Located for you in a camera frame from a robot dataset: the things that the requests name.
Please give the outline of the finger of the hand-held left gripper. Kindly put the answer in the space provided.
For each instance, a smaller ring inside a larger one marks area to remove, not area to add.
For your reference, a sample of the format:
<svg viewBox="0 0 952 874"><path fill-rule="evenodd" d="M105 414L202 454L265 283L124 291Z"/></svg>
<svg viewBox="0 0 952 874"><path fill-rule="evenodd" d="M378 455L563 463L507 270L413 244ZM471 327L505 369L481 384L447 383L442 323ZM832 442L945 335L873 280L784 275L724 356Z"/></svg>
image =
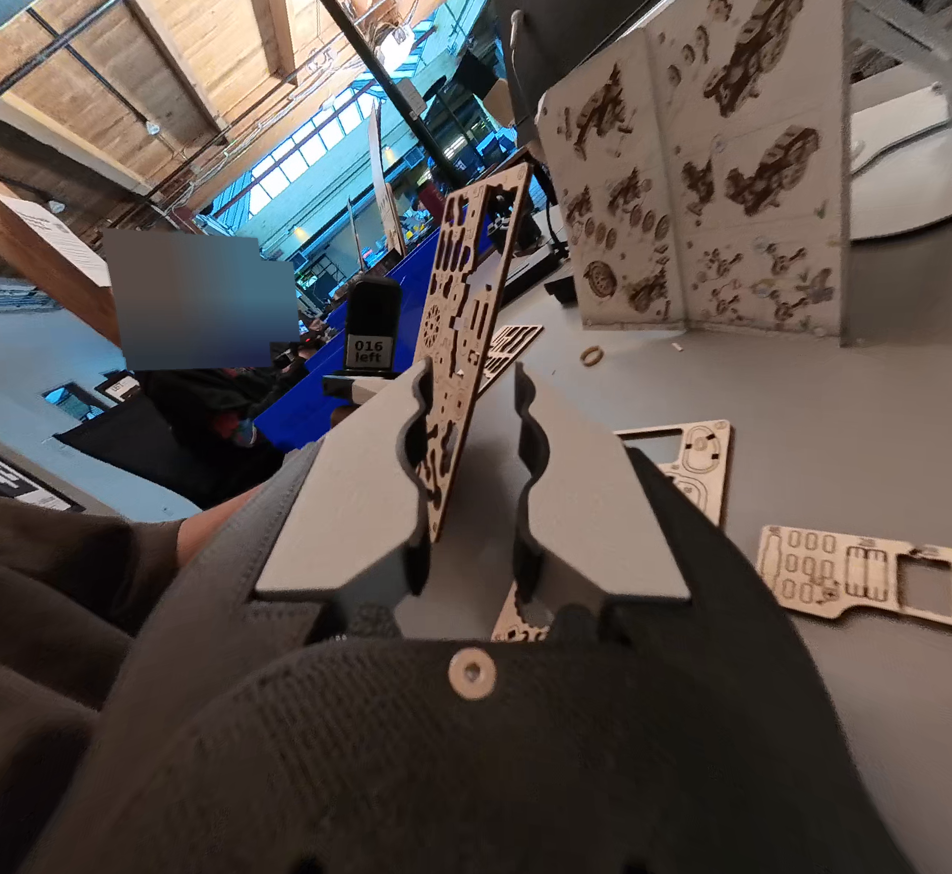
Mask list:
<svg viewBox="0 0 952 874"><path fill-rule="evenodd" d="M392 376L333 374L324 376L324 395L345 402L367 402L394 381Z"/></svg>

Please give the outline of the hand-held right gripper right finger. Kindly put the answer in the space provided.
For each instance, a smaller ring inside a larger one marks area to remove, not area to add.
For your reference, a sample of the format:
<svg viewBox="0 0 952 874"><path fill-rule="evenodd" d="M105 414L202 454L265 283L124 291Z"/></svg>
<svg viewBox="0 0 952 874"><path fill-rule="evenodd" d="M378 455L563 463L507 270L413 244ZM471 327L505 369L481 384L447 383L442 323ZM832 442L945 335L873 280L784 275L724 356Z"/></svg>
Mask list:
<svg viewBox="0 0 952 874"><path fill-rule="evenodd" d="M580 606L686 604L690 593L622 441L521 362L514 370L518 452L513 575L525 618Z"/></svg>

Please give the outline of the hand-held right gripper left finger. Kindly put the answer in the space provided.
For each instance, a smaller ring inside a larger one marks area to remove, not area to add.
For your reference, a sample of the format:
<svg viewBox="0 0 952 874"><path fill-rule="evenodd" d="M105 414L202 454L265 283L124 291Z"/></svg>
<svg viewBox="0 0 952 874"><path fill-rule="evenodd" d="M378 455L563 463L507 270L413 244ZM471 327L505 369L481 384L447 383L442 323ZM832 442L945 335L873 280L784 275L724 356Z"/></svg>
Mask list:
<svg viewBox="0 0 952 874"><path fill-rule="evenodd" d="M256 581L264 601L340 614L393 609L430 571L427 448L432 362L424 357L331 428Z"/></svg>

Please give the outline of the wooden puzzle sheet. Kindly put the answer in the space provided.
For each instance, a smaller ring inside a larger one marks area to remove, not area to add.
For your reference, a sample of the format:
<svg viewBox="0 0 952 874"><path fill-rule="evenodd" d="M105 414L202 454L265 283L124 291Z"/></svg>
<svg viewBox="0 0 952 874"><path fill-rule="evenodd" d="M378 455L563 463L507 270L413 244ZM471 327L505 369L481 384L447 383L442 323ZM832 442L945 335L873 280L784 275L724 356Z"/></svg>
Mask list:
<svg viewBox="0 0 952 874"><path fill-rule="evenodd" d="M554 614L536 600L525 601L513 582L492 630L494 642L541 642L551 629Z"/></svg>
<svg viewBox="0 0 952 874"><path fill-rule="evenodd" d="M482 366L477 395L482 396L543 332L540 324L507 324L497 329Z"/></svg>
<svg viewBox="0 0 952 874"><path fill-rule="evenodd" d="M432 373L418 468L432 544L446 522L530 177L522 162L446 197L414 355L428 359Z"/></svg>

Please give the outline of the person's left forearm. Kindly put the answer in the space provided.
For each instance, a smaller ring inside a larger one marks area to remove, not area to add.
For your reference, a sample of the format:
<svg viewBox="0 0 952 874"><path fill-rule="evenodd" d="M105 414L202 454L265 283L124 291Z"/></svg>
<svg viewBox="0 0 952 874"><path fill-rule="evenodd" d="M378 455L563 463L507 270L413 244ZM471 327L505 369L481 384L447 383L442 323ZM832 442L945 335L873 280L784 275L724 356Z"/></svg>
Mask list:
<svg viewBox="0 0 952 874"><path fill-rule="evenodd" d="M219 539L232 543L262 538L274 510L276 482L269 480L209 510L185 518L175 532L174 566L183 571Z"/></svg>

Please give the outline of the black desk device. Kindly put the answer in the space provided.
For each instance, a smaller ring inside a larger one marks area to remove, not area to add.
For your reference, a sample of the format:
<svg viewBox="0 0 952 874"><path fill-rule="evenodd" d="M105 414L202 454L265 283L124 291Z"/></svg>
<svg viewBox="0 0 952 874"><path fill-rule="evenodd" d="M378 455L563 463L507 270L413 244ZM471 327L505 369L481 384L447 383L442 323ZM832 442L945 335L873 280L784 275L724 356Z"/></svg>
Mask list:
<svg viewBox="0 0 952 874"><path fill-rule="evenodd" d="M543 212L525 214L522 225L532 223L538 236L532 251L516 249L506 270L500 309L506 309L526 293L542 290L565 278L569 265L568 232L557 203L545 202Z"/></svg>

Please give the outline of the grey desk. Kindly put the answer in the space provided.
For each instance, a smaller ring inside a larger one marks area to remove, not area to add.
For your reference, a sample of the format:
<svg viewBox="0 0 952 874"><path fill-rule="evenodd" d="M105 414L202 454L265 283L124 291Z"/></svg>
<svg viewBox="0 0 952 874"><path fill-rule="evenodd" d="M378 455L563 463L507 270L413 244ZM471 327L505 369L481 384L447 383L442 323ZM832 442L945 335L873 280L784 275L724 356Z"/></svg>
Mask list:
<svg viewBox="0 0 952 874"><path fill-rule="evenodd" d="M607 429L727 419L724 528L749 561L768 524L950 547L950 230L862 243L848 276L850 347L591 333L542 290L499 320L544 326L527 369ZM894 838L919 872L950 872L950 630L866 610L788 618Z"/></svg>

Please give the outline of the blue table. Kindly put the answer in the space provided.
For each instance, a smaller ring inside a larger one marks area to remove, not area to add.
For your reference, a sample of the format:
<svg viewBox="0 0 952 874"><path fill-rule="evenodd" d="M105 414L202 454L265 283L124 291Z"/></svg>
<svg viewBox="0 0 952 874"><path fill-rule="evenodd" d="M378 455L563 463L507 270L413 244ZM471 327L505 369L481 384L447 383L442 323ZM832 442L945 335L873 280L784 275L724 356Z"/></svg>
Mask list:
<svg viewBox="0 0 952 874"><path fill-rule="evenodd" d="M402 309L395 348L394 365L389 373L359 374L344 372L345 323L348 301L333 311L328 320L337 334L306 361L306 378L278 402L264 411L256 426L281 452L303 449L317 441L331 428L330 415L345 401L324 395L324 376L333 374L376 375L400 377L418 362L414 355L422 320L423 304L433 267L439 231L431 234L422 246L404 257L387 276L402 289Z"/></svg>

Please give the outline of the wooden puzzle sheet oval parts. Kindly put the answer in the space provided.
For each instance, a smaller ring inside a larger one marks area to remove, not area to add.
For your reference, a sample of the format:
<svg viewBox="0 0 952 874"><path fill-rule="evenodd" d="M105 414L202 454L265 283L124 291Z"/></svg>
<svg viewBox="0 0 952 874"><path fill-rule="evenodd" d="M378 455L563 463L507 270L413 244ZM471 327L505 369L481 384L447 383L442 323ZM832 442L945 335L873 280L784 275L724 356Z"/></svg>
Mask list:
<svg viewBox="0 0 952 874"><path fill-rule="evenodd" d="M672 454L655 460L657 468L708 520L723 527L734 430L727 419L653 428L624 428L614 434L627 449L659 452L659 444L676 442Z"/></svg>

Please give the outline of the wooden puzzle sheet slotted parts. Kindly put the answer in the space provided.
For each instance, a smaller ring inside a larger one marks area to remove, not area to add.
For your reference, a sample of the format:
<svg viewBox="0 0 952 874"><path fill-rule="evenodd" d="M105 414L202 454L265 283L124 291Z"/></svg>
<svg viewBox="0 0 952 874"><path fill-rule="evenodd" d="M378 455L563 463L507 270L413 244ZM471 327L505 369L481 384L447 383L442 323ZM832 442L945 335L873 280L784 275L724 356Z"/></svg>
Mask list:
<svg viewBox="0 0 952 874"><path fill-rule="evenodd" d="M902 567L951 569L948 547L811 528L763 528L757 572L780 606L838 620L853 609L903 616L950 629L950 582L941 610L912 606L902 593Z"/></svg>

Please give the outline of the laser-cut plywood parts sheets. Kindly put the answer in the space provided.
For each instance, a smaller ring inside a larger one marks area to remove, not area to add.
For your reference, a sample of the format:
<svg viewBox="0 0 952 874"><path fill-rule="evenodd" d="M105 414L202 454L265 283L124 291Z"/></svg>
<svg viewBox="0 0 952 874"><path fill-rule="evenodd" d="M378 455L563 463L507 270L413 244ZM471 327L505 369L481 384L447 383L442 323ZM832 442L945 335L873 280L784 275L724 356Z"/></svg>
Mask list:
<svg viewBox="0 0 952 874"><path fill-rule="evenodd" d="M842 334L847 0L661 0L536 125L589 330Z"/></svg>

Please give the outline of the white paper sign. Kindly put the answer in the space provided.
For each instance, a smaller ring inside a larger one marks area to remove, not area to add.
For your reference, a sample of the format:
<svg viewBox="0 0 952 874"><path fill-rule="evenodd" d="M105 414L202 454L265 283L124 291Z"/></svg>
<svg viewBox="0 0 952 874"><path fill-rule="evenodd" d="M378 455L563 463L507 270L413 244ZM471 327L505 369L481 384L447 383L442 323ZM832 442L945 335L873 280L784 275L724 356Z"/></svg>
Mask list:
<svg viewBox="0 0 952 874"><path fill-rule="evenodd" d="M1 196L1 202L95 285L101 288L112 286L107 262L49 209L32 201L4 195Z"/></svg>

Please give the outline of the white monitor stand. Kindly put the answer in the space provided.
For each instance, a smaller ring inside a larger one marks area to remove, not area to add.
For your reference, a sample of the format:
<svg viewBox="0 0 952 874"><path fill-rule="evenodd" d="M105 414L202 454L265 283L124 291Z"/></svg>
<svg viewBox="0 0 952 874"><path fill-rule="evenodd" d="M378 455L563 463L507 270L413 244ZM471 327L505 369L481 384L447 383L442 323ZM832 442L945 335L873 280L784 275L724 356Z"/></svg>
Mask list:
<svg viewBox="0 0 952 874"><path fill-rule="evenodd" d="M906 0L853 0L854 55L893 67L851 85L851 240L917 233L950 221L950 11Z"/></svg>

